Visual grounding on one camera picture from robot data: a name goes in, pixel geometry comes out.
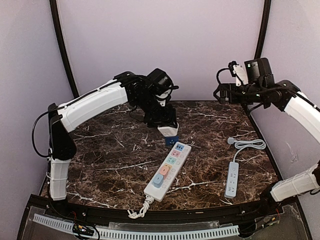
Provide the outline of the white cube socket adapter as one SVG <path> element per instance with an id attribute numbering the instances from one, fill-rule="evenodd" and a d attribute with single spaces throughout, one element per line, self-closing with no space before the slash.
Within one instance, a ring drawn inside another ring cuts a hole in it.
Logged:
<path id="1" fill-rule="evenodd" d="M 176 122 L 170 125 L 158 126 L 157 129 L 165 138 L 175 137 L 178 135 L 179 124 Z"/>

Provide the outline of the dark blue cube socket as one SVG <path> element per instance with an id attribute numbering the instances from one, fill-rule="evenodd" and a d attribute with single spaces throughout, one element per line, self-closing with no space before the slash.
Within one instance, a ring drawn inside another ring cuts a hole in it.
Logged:
<path id="1" fill-rule="evenodd" d="M 174 146 L 179 141 L 179 136 L 168 136 L 164 138 L 164 141 L 166 147 Z"/>

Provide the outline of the pink plug adapter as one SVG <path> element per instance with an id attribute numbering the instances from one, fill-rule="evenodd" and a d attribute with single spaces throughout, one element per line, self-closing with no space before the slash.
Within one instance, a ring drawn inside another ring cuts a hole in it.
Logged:
<path id="1" fill-rule="evenodd" d="M 170 166 L 164 165 L 164 166 L 160 169 L 159 173 L 160 173 L 160 174 L 163 176 L 163 178 L 165 179 L 165 178 L 167 177 L 170 169 L 171 169 Z"/>

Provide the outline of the light blue plug adapter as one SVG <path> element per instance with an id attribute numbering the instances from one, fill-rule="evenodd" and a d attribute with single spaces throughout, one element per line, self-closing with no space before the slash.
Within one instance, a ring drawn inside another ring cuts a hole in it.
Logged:
<path id="1" fill-rule="evenodd" d="M 160 173 L 158 173 L 152 181 L 152 184 L 156 187 L 156 188 L 160 188 L 164 182 L 164 176 Z"/>

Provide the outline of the white multicolour power strip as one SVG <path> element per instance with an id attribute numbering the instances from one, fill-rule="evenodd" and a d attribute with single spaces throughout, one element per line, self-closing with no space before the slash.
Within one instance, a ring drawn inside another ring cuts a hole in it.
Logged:
<path id="1" fill-rule="evenodd" d="M 143 190 L 144 194 L 161 202 L 180 172 L 192 147 L 182 142 L 176 142 L 154 176 Z"/>

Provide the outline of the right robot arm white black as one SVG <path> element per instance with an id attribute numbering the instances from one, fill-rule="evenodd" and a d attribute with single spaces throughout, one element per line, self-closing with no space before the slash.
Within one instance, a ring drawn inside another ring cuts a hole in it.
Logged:
<path id="1" fill-rule="evenodd" d="M 268 107 L 275 106 L 296 122 L 314 141 L 320 140 L 320 109 L 293 83 L 282 80 L 270 87 L 258 86 L 255 83 L 237 86 L 234 83 L 221 83 L 213 96 L 224 104 L 250 105 L 257 103 Z M 261 198 L 279 203 L 285 199 L 320 190 L 320 163 L 316 162 L 308 169 L 294 176 L 280 180 L 266 188 Z"/>

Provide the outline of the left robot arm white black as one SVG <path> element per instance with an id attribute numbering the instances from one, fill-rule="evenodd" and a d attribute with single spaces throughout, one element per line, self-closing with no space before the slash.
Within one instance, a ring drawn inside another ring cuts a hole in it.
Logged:
<path id="1" fill-rule="evenodd" d="M 176 109 L 169 103 L 179 87 L 163 70 L 156 68 L 147 76 L 125 71 L 106 84 L 61 105 L 51 104 L 49 120 L 49 195 L 53 201 L 67 197 L 68 170 L 77 147 L 70 133 L 93 117 L 129 103 L 144 112 L 143 123 L 157 128 L 165 137 L 178 134 Z"/>

